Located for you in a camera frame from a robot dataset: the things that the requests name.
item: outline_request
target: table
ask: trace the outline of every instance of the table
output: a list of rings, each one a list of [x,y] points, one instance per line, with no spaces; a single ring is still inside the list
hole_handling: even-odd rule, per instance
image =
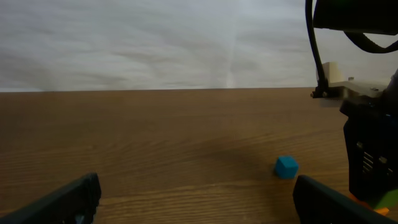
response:
[[[348,194],[346,117],[312,90],[1,93],[0,215],[97,172],[97,224],[298,223],[278,156]]]

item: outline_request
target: green block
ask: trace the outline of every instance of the green block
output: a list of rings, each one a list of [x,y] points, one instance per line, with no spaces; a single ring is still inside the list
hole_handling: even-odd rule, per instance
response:
[[[373,209],[391,208],[398,202],[398,189],[390,190],[385,195],[373,200],[367,201]]]

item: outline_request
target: white curtain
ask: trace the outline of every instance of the white curtain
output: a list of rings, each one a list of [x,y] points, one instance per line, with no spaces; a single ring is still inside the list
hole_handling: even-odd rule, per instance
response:
[[[397,53],[316,34],[322,60],[346,77],[388,78],[398,67]],[[315,85],[304,0],[0,1],[0,91]]]

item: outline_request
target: blue block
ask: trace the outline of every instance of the blue block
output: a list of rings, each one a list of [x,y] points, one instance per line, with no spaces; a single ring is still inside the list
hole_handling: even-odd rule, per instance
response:
[[[279,156],[275,165],[276,174],[282,179],[293,179],[299,165],[292,156]]]

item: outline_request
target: wire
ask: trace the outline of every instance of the wire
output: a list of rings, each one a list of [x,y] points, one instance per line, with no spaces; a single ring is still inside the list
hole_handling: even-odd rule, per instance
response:
[[[308,37],[310,39],[310,45],[312,49],[313,58],[315,60],[315,65],[318,70],[318,90],[323,93],[327,87],[327,81],[325,78],[325,71],[323,70],[322,61],[319,56],[317,40],[315,38],[315,32],[313,30],[313,20],[312,20],[312,0],[305,0],[305,20],[307,22]]]

